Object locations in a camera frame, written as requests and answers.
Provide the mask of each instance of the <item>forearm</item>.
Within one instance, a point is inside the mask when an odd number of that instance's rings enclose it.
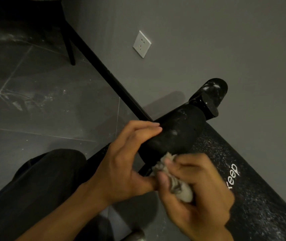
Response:
[[[16,241],[73,240],[86,223],[107,206],[95,187],[87,182]]]

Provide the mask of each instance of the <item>person's right hand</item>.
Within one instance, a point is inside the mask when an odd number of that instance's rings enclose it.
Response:
[[[170,193],[168,176],[157,173],[159,196],[174,224],[193,241],[233,241],[225,224],[234,195],[207,155],[183,154],[174,163],[165,160],[165,164],[171,174],[190,184],[195,193],[195,206],[181,202]]]

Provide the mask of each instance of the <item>tiled floor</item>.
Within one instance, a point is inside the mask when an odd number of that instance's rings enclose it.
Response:
[[[56,148],[89,158],[137,119],[79,52],[76,66],[69,64],[55,31],[56,45],[32,37],[22,42],[26,34],[18,35],[17,27],[15,32],[0,32],[0,189],[28,159]],[[142,165],[137,155],[134,169]],[[108,222],[106,240],[119,241],[137,226],[148,240],[188,240],[168,220],[156,193],[111,206],[94,221],[104,222],[98,229]]]

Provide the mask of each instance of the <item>knee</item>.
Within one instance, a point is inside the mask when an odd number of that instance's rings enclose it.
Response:
[[[56,149],[47,153],[47,157],[56,161],[60,166],[70,169],[79,169],[86,164],[85,155],[73,149]]]

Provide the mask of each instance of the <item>outlet cover plate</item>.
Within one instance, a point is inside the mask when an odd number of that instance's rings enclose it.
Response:
[[[141,31],[139,31],[133,48],[138,52],[138,54],[140,54],[142,58],[144,58],[151,44],[152,43],[149,41],[149,39],[146,38],[146,36]]]

